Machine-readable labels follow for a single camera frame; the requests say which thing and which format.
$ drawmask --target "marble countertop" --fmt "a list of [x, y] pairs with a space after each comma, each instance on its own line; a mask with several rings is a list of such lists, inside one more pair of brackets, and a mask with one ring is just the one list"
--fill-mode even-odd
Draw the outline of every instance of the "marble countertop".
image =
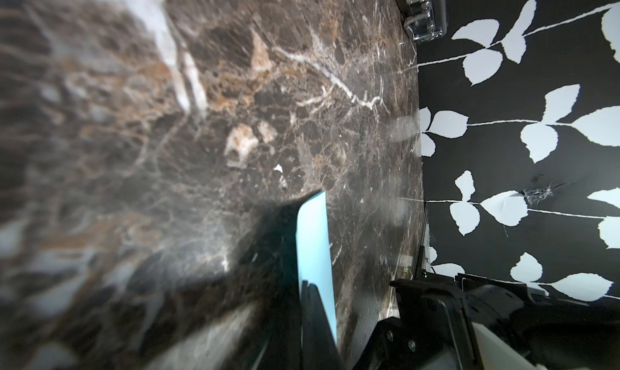
[[352, 366], [422, 233], [394, 0], [0, 6], [0, 361], [245, 366], [276, 288], [259, 235], [323, 190]]

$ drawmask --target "black plastic part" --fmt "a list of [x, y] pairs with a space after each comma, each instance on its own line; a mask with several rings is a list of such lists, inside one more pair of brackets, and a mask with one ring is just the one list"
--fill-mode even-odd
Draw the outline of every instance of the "black plastic part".
[[510, 315], [524, 306], [517, 295], [499, 286], [485, 284], [466, 292], [466, 296], [472, 322], [487, 327], [520, 354], [527, 352], [510, 324]]
[[422, 272], [422, 281], [450, 284], [452, 286], [456, 286], [456, 283], [454, 282], [454, 279], [452, 277], [444, 276], [443, 274], [430, 273], [427, 271]]
[[301, 368], [303, 370], [344, 370], [344, 364], [329, 322], [319, 289], [307, 281], [301, 284]]
[[415, 268], [414, 268], [414, 280], [420, 280], [422, 278], [422, 266], [424, 265], [424, 245], [420, 245], [418, 248], [418, 255], [415, 258]]
[[272, 314], [268, 342], [259, 354], [256, 370], [298, 370], [301, 366], [301, 309], [297, 283], [277, 298]]
[[543, 291], [539, 289], [530, 288], [525, 284], [512, 284], [510, 282], [496, 281], [485, 277], [472, 276], [471, 274], [459, 273], [455, 278], [456, 284], [463, 290], [463, 292], [469, 292], [475, 288], [479, 288], [484, 285], [494, 285], [500, 288], [504, 288], [516, 295], [524, 303], [536, 303], [537, 300], [548, 299], [544, 295]]
[[465, 294], [453, 284], [396, 280], [400, 317], [407, 329], [423, 330], [454, 348], [462, 370], [482, 370]]
[[[409, 346], [414, 342], [415, 350]], [[458, 369], [454, 352], [423, 329], [390, 317], [377, 323], [353, 370]]]
[[555, 325], [530, 330], [528, 359], [548, 369], [620, 369], [618, 328]]

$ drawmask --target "leaf stem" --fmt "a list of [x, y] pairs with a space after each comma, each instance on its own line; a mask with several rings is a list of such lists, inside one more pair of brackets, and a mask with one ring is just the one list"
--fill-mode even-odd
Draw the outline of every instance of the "leaf stem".
[[558, 212], [558, 211], [534, 210], [534, 209], [528, 209], [528, 211], [542, 212], [542, 213], [544, 213], [544, 214], [563, 215], [563, 216], [567, 216], [567, 217], [591, 218], [591, 219], [605, 219], [605, 217], [595, 217], [595, 216], [590, 216], [590, 215], [579, 215], [579, 214], [567, 214], [567, 213], [565, 213], [565, 212]]
[[[595, 13], [599, 13], [599, 12], [603, 12], [603, 11], [612, 9], [612, 7], [614, 7], [614, 5], [619, 4], [619, 3], [620, 2], [616, 2], [616, 3], [612, 3], [612, 4], [607, 4], [607, 5], [599, 6], [598, 8], [595, 8], [595, 9], [589, 11], [589, 12], [586, 12], [586, 13], [582, 13], [581, 15], [575, 16], [575, 17], [570, 18], [568, 20], [564, 20], [564, 21], [561, 21], [561, 22], [556, 23], [556, 24], [551, 24], [551, 25], [547, 25], [547, 26], [544, 26], [544, 27], [536, 28], [534, 31], [531, 31], [531, 32], [526, 33], [526, 34], [523, 34], [523, 37], [527, 37], [527, 36], [533, 35], [535, 33], [538, 33], [540, 31], [545, 31], [547, 29], [555, 28], [555, 27], [560, 26], [560, 25], [572, 23], [573, 21], [582, 19], [584, 17], [588, 17], [588, 16], [593, 15]], [[496, 46], [497, 44], [500, 44], [500, 43], [501, 43], [501, 40], [498, 40], [498, 41], [494, 42], [493, 44], [491, 44], [489, 47]], [[414, 69], [415, 67], [422, 67], [422, 66], [427, 66], [427, 65], [430, 65], [430, 64], [439, 64], [439, 63], [450, 62], [452, 60], [458, 60], [458, 59], [467, 57], [467, 56], [473, 54], [474, 52], [469, 52], [469, 54], [454, 56], [454, 57], [451, 57], [451, 58], [446, 58], [446, 59], [441, 59], [441, 60], [433, 60], [432, 62], [424, 62], [424, 63], [420, 63], [420, 64], [417, 64], [417, 65], [412, 65], [412, 66], [409, 66], [409, 67], [407, 67], [406, 69], [404, 69], [402, 71], [408, 71], [408, 70]]]
[[[477, 124], [467, 124], [467, 126], [482, 126], [482, 125], [493, 125], [493, 124], [505, 124], [506, 122], [527, 122], [528, 124], [536, 124], [542, 121], [536, 121], [533, 119], [500, 119], [499, 121], [491, 121], [491, 122], [478, 122]], [[553, 126], [571, 126], [571, 124], [566, 124], [564, 122], [544, 122], [545, 125], [553, 125]]]
[[[424, 202], [424, 203], [461, 203], [461, 202], [465, 202], [465, 203], [471, 203], [471, 204], [480, 204], [480, 203], [477, 203], [477, 202], [454, 201], [454, 200], [451, 200], [451, 199], [442, 200], [442, 201], [426, 201], [424, 199], [412, 199], [410, 197], [400, 197], [399, 199], [402, 199], [402, 200], [405, 200], [405, 201]], [[591, 216], [591, 215], [580, 215], [580, 214], [567, 214], [566, 212], [558, 212], [558, 211], [535, 210], [535, 209], [528, 209], [528, 211], [542, 212], [543, 214], [563, 215], [563, 216], [566, 216], [566, 217], [589, 218], [589, 219], [605, 219], [605, 217], [597, 217], [597, 216]]]

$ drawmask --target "white leaf pattern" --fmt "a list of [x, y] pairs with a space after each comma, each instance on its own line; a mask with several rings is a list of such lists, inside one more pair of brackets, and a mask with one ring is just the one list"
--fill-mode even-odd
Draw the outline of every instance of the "white leaf pattern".
[[430, 125], [429, 108], [420, 109], [420, 132], [426, 132]]
[[433, 270], [437, 274], [441, 274], [442, 276], [455, 277], [459, 273], [465, 273], [465, 269], [461, 265], [457, 264], [440, 264], [433, 265]]
[[613, 204], [620, 209], [620, 188], [597, 191], [588, 195], [588, 199]]
[[426, 133], [420, 134], [420, 147], [422, 156], [431, 157], [435, 153], [435, 141]]
[[463, 70], [472, 86], [491, 78], [499, 69], [503, 55], [489, 49], [480, 49], [463, 59]]
[[609, 41], [611, 49], [616, 51], [614, 59], [620, 63], [620, 4], [615, 4], [603, 15], [601, 31]]
[[450, 204], [450, 215], [456, 222], [461, 235], [471, 233], [480, 223], [480, 212], [468, 202]]
[[506, 53], [506, 57], [513, 62], [521, 63], [521, 58], [525, 53], [526, 44], [523, 33], [531, 25], [536, 11], [536, 0], [528, 0], [521, 9], [521, 14], [516, 20], [515, 25], [508, 31], [501, 44]]
[[613, 281], [606, 280], [594, 273], [571, 274], [551, 284], [553, 288], [573, 299], [595, 301], [607, 294]]
[[568, 85], [547, 93], [544, 96], [545, 108], [542, 121], [549, 124], [568, 116], [577, 101], [579, 88], [579, 85]]
[[468, 25], [462, 26], [452, 35], [452, 40], [467, 39], [489, 47], [495, 39], [500, 23], [494, 19], [474, 20]]
[[435, 248], [431, 246], [429, 248], [429, 263], [435, 262], [436, 259], [437, 259], [437, 250], [435, 250]]
[[452, 110], [440, 110], [435, 113], [429, 132], [447, 139], [461, 137], [467, 131], [469, 117]]
[[541, 122], [529, 124], [521, 131], [521, 141], [530, 151], [532, 161], [538, 163], [557, 147], [557, 132]]
[[516, 191], [506, 191], [485, 199], [480, 203], [496, 221], [506, 226], [516, 226], [528, 215], [528, 205], [523, 195]]
[[510, 277], [521, 282], [537, 281], [542, 274], [543, 266], [529, 253], [523, 253], [519, 262], [510, 270]]
[[607, 249], [620, 249], [620, 217], [606, 217], [598, 224], [598, 234]]
[[620, 147], [620, 106], [599, 109], [571, 124], [588, 140], [607, 147]]
[[454, 180], [454, 184], [461, 191], [462, 199], [464, 202], [469, 201], [471, 199], [471, 195], [476, 192], [476, 188], [474, 187], [474, 178], [471, 176], [471, 172], [465, 171], [461, 176], [457, 177]]

